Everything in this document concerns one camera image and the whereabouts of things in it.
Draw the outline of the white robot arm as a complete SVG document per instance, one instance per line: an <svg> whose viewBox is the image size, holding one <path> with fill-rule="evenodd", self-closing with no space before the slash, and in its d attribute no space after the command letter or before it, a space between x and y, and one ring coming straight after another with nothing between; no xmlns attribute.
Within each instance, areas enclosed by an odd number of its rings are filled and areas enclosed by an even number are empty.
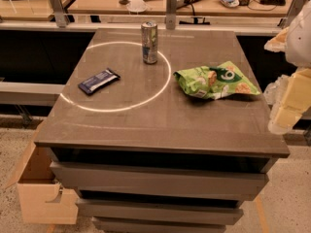
<svg viewBox="0 0 311 233"><path fill-rule="evenodd" d="M290 26L269 40L264 48L283 51L286 60L296 66L288 78L282 78L276 89L268 129L283 135L291 131L311 107L311 1L303 6Z"/></svg>

